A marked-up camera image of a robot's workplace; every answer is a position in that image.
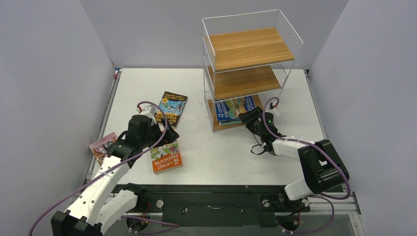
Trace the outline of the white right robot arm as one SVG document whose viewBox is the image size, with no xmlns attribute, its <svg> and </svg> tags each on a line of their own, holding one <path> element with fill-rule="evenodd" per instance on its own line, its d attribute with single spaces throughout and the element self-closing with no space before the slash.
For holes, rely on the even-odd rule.
<svg viewBox="0 0 417 236">
<path fill-rule="evenodd" d="M 331 141 L 298 140 L 279 133 L 275 120 L 278 109 L 263 111 L 260 107 L 239 114 L 246 128 L 260 138 L 264 152 L 300 162 L 303 177 L 287 184 L 277 197 L 278 205 L 290 210 L 297 200 L 310 195 L 325 195 L 328 190 L 349 183 L 349 173 Z"/>
</svg>

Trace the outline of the blue 91-storey treehouse book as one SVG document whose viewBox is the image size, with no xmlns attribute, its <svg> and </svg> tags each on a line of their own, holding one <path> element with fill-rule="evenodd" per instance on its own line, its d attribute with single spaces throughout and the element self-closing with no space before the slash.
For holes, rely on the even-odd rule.
<svg viewBox="0 0 417 236">
<path fill-rule="evenodd" d="M 237 121 L 239 120 L 239 114 L 250 112 L 254 108 L 253 96 L 215 102 L 218 122 Z"/>
</svg>

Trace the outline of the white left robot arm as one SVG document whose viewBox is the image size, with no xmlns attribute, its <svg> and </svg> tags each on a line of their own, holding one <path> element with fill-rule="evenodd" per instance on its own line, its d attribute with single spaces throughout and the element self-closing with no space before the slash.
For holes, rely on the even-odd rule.
<svg viewBox="0 0 417 236">
<path fill-rule="evenodd" d="M 134 115 L 128 129 L 107 148 L 101 170 L 81 191 L 79 198 L 64 212 L 57 211 L 52 219 L 55 236 L 102 236 L 127 211 L 146 207 L 144 189 L 129 184 L 109 203 L 106 200 L 119 180 L 133 167 L 145 149 L 158 148 L 179 138 L 179 134 L 164 119 L 160 129 L 153 115 Z"/>
</svg>

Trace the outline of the white wire wooden shelf rack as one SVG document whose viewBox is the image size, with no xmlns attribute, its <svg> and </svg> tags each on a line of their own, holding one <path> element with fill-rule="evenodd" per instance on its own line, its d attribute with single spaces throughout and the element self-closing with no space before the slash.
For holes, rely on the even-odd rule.
<svg viewBox="0 0 417 236">
<path fill-rule="evenodd" d="M 279 9 L 202 19 L 205 103 L 214 132 L 221 102 L 281 93 L 298 59 L 303 40 Z"/>
</svg>

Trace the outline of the yellow Brideshead Revisited book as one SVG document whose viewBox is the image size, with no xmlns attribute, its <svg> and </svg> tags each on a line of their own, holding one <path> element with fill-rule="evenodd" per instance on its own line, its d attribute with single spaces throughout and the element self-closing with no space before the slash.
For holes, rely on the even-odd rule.
<svg viewBox="0 0 417 236">
<path fill-rule="evenodd" d="M 224 120 L 220 121 L 218 123 L 219 126 L 229 126 L 229 125 L 235 125 L 235 124 L 242 124 L 241 120 Z"/>
</svg>

